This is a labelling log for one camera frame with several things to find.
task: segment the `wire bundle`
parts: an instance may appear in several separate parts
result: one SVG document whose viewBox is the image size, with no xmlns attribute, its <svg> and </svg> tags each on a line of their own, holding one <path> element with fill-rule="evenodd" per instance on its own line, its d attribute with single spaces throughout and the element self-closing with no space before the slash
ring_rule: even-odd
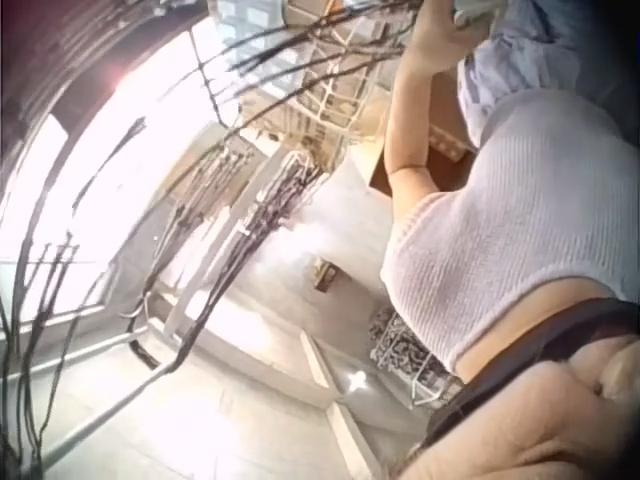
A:
<svg viewBox="0 0 640 480">
<path fill-rule="evenodd" d="M 382 61 L 397 57 L 401 54 L 403 48 L 400 39 L 406 31 L 410 29 L 410 27 L 407 27 L 395 33 L 389 33 L 388 35 L 385 34 L 383 37 L 368 43 L 344 45 L 341 43 L 340 38 L 336 38 L 336 36 L 331 33 L 336 26 L 347 24 L 348 22 L 361 17 L 375 18 L 376 16 L 387 16 L 394 13 L 400 13 L 403 16 L 411 16 L 419 6 L 420 0 L 363 2 L 355 8 L 352 7 L 333 11 L 321 18 L 318 18 L 315 22 L 312 22 L 309 25 L 285 25 L 284 27 L 278 27 L 276 29 L 261 32 L 260 34 L 242 39 L 233 45 L 228 46 L 214 58 L 206 62 L 199 61 L 198 68 L 202 69 L 204 65 L 216 60 L 217 58 L 223 57 L 246 42 L 250 42 L 255 38 L 274 35 L 283 31 L 289 33 L 289 38 L 282 41 L 276 47 L 268 48 L 254 57 L 236 62 L 231 65 L 229 70 L 236 72 L 240 77 L 245 77 L 254 71 L 259 65 L 273 59 L 280 52 L 304 42 L 320 42 L 333 47 L 339 47 L 339 52 L 328 55 L 325 58 L 297 65 L 291 69 L 277 72 L 273 75 L 262 78 L 257 82 L 240 86 L 239 88 L 236 87 L 229 98 L 237 99 L 280 76 L 289 75 L 293 72 L 307 69 L 323 62 L 328 63 L 331 61 L 340 61 L 351 54 L 367 57 L 364 61 L 340 71 L 328 69 L 326 74 L 317 76 L 309 82 L 305 82 L 305 84 L 300 88 L 288 93 L 283 98 L 277 100 L 257 114 L 244 120 L 241 125 L 227 126 L 228 130 L 226 135 L 219 142 L 210 146 L 196 162 L 179 175 L 179 177 L 165 190 L 165 192 L 163 192 L 160 198 L 153 202 L 153 204 L 136 223 L 124 244 L 115 253 L 112 261 L 115 261 L 120 256 L 123 249 L 138 233 L 140 227 L 147 219 L 149 219 L 154 211 L 156 211 L 156 209 L 163 204 L 165 200 L 167 200 L 169 195 L 175 192 L 178 185 L 183 184 L 185 181 L 190 179 L 191 183 L 188 185 L 186 192 L 178 202 L 174 210 L 172 220 L 167 226 L 161 246 L 158 251 L 156 251 L 154 264 L 149 272 L 144 287 L 140 292 L 136 309 L 132 314 L 126 315 L 130 318 L 129 331 L 133 329 L 138 316 L 137 314 L 142 310 L 143 304 L 151 292 L 158 275 L 184 245 L 189 234 L 193 232 L 193 230 L 199 225 L 199 222 L 202 221 L 202 212 L 206 211 L 207 206 L 210 205 L 211 202 L 215 201 L 217 195 L 219 195 L 224 190 L 225 185 L 228 184 L 228 180 L 235 172 L 238 171 L 239 168 L 242 167 L 244 163 L 246 163 L 248 159 L 246 155 L 243 156 L 242 154 L 236 154 L 234 157 L 234 154 L 228 148 L 230 141 L 234 137 L 238 136 L 243 128 L 251 125 L 255 120 L 267 115 L 280 105 L 289 102 L 321 82 L 332 78 L 351 75 Z M 170 87 L 163 97 L 168 96 L 183 80 L 194 73 L 194 71 L 189 72 Z M 210 90 L 212 107 L 220 123 L 222 123 L 222 119 L 219 116 L 220 103 L 218 103 L 216 99 L 223 93 L 225 92 L 213 92 Z M 146 128 L 145 116 L 139 117 L 132 123 L 127 133 L 123 136 L 120 142 L 118 142 L 110 155 L 104 160 L 101 166 L 80 190 L 80 193 L 73 202 L 74 215 L 82 204 L 83 199 L 95 182 L 96 178 L 104 171 L 106 166 L 113 161 L 117 154 Z M 75 142 L 81 133 L 82 132 L 77 132 L 72 134 L 61 152 L 58 154 L 46 177 L 42 192 L 40 193 L 33 211 L 31 212 L 28 228 L 17 258 L 16 275 L 12 292 L 12 307 L 10 311 L 7 311 L 5 305 L 2 304 L 2 299 L 0 298 L 0 319 L 2 321 L 2 331 L 5 338 L 5 349 L 2 357 L 2 392 L 0 399 L 2 402 L 2 406 L 0 408 L 0 454 L 2 455 L 1 466 L 3 469 L 2 473 L 4 474 L 3 478 L 13 478 L 13 476 L 19 475 L 16 473 L 16 468 L 25 464 L 25 453 L 22 438 L 23 426 L 31 449 L 31 456 L 29 459 L 31 463 L 31 473 L 29 478 L 41 478 L 43 475 L 41 456 L 43 435 L 51 419 L 58 384 L 64 368 L 64 357 L 69 351 L 71 340 L 74 337 L 79 321 L 79 315 L 76 314 L 73 320 L 69 323 L 69 329 L 65 337 L 61 354 L 62 361 L 58 364 L 53 374 L 46 415 L 42 424 L 37 426 L 33 412 L 30 369 L 33 366 L 32 362 L 34 352 L 36 351 L 38 342 L 46 329 L 46 323 L 53 315 L 53 307 L 60 291 L 60 286 L 66 277 L 75 254 L 77 253 L 77 247 L 73 244 L 71 234 L 67 235 L 66 242 L 63 245 L 54 248 L 53 261 L 47 262 L 50 264 L 50 271 L 47 276 L 46 285 L 43 289 L 42 298 L 39 302 L 38 312 L 31 325 L 31 335 L 28 338 L 26 345 L 21 345 L 20 313 L 26 293 L 32 283 L 30 279 L 26 278 L 27 264 L 33 257 L 33 235 L 42 215 L 48 192 L 55 185 L 69 156 L 70 149 L 75 145 Z M 308 194 L 310 189 L 313 188 L 314 185 L 318 184 L 319 180 L 322 178 L 322 174 L 322 170 L 310 161 L 300 162 L 299 160 L 291 160 L 283 165 L 280 173 L 267 189 L 263 200 L 261 202 L 256 202 L 254 208 L 252 208 L 248 214 L 244 224 L 245 231 L 248 234 L 243 236 L 233 246 L 228 264 L 223 268 L 219 277 L 214 279 L 213 283 L 210 285 L 210 292 L 205 303 L 205 307 L 184 336 L 170 371 L 175 371 L 180 367 L 180 365 L 182 365 L 185 358 L 191 351 L 199 333 L 202 331 L 211 311 L 242 267 L 246 264 L 247 260 L 257 250 L 257 248 L 259 248 L 264 239 L 279 227 L 281 220 L 290 215 L 291 212 L 304 200 L 305 195 Z M 43 262 L 44 258 L 41 258 L 38 262 L 38 266 Z M 85 301 L 83 303 L 86 302 L 88 296 L 93 292 L 98 281 L 99 279 L 96 280 L 93 286 L 89 289 L 89 293 L 85 297 Z M 158 365 L 158 362 L 148 354 L 140 344 L 135 342 L 131 345 L 136 355 L 140 357 L 150 368 L 155 368 Z M 14 447 L 9 441 L 9 434 L 12 432 L 9 431 L 10 412 L 8 405 L 8 377 L 10 372 L 16 369 L 20 372 L 20 376 L 16 387 L 16 408 L 15 411 L 12 412 L 15 415 L 14 423 L 17 434 L 17 441 Z"/>
</svg>

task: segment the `waist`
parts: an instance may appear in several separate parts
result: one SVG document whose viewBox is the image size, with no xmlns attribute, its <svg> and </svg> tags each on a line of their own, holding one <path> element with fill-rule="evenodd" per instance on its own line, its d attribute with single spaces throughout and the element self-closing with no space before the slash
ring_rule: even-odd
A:
<svg viewBox="0 0 640 480">
<path fill-rule="evenodd" d="M 501 352 L 548 318 L 585 300 L 613 296 L 607 287 L 586 278 L 564 278 L 541 285 L 509 308 L 460 356 L 455 373 L 468 383 Z"/>
</svg>

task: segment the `light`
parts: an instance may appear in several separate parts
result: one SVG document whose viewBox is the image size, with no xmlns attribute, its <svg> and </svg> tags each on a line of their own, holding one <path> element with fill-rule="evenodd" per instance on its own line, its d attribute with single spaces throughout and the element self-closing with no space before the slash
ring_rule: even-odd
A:
<svg viewBox="0 0 640 480">
<path fill-rule="evenodd" d="M 349 393 L 360 390 L 367 385 L 367 374 L 362 370 L 349 374 Z"/>
</svg>

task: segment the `woman's arm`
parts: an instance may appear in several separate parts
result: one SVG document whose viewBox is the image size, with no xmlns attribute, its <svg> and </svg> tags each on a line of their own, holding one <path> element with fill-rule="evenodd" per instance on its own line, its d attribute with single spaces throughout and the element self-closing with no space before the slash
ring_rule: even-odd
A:
<svg viewBox="0 0 640 480">
<path fill-rule="evenodd" d="M 452 8 L 453 0 L 424 0 L 396 72 L 384 147 L 396 220 L 438 192 L 427 168 L 431 79 L 455 66 L 489 30 L 490 17 L 458 29 Z"/>
<path fill-rule="evenodd" d="M 396 73 L 384 145 L 384 167 L 397 220 L 438 191 L 427 169 L 432 77 L 424 56 L 410 45 Z"/>
</svg>

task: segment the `window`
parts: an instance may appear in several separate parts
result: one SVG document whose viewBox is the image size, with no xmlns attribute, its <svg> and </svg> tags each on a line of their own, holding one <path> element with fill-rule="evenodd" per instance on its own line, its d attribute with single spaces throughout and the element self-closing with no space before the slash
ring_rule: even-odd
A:
<svg viewBox="0 0 640 480">
<path fill-rule="evenodd" d="M 23 320 L 33 317 L 51 268 L 46 262 L 53 259 L 56 248 L 66 241 L 68 234 L 77 247 L 77 254 L 63 282 L 56 313 L 82 306 L 88 287 L 98 278 L 98 285 L 85 304 L 95 305 L 105 300 L 116 275 L 115 271 L 105 273 L 105 266 L 175 162 L 196 135 L 217 119 L 203 73 L 213 93 L 222 91 L 217 99 L 223 122 L 230 125 L 237 121 L 239 103 L 232 94 L 239 79 L 235 73 L 226 71 L 228 63 L 223 58 L 211 61 L 223 48 L 213 19 L 201 21 L 191 33 L 193 42 L 190 32 L 183 32 L 123 79 L 74 146 L 49 192 L 36 228 L 36 245 L 27 268 L 27 279 L 33 277 L 32 292 L 25 301 Z M 202 71 L 198 69 L 198 57 L 202 62 L 209 62 Z M 114 147 L 139 118 L 145 118 L 145 128 L 102 168 Z M 252 129 L 245 129 L 241 134 L 267 154 L 279 146 L 279 142 Z M 5 308 L 10 308 L 17 255 L 30 213 L 66 140 L 67 133 L 50 115 L 16 177 L 5 221 L 0 226 L 0 295 Z M 73 215 L 76 197 L 100 168 L 100 174 Z M 189 258 L 192 254 L 197 258 L 217 228 L 217 223 L 203 225 L 192 236 L 181 252 L 181 260 L 173 264 L 179 272 L 175 278 L 177 284 L 185 278 L 188 280 L 189 273 L 193 273 L 195 263 L 186 259 L 187 252 L 190 252 Z M 47 248 L 45 263 L 36 268 Z"/>
</svg>

